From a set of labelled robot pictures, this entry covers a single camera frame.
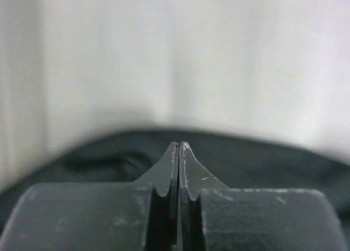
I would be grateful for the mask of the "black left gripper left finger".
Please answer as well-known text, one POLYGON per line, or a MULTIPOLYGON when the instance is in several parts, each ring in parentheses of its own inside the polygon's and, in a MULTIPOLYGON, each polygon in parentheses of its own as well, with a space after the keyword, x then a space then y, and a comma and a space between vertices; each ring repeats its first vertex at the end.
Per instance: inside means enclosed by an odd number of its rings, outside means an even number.
POLYGON ((179 145, 131 183, 37 184, 20 197, 1 250, 172 250, 179 145))

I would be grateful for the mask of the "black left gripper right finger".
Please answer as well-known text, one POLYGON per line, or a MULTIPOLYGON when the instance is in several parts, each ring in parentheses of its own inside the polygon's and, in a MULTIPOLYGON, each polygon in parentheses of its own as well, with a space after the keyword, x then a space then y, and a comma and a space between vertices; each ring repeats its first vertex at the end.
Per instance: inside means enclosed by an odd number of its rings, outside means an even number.
POLYGON ((313 189, 230 188, 179 148, 183 250, 344 250, 333 206, 313 189))

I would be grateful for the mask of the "black t-shirt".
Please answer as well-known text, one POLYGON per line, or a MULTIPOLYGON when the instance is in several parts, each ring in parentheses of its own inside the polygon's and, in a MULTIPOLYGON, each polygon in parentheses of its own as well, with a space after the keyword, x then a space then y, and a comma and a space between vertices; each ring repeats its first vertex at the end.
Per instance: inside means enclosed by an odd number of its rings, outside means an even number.
POLYGON ((20 195, 41 182, 131 182, 171 142, 188 142, 212 174, 232 188, 311 188, 322 191, 349 227, 349 166, 308 150, 203 132, 130 131, 97 139, 48 161, 1 193, 1 225, 20 195))

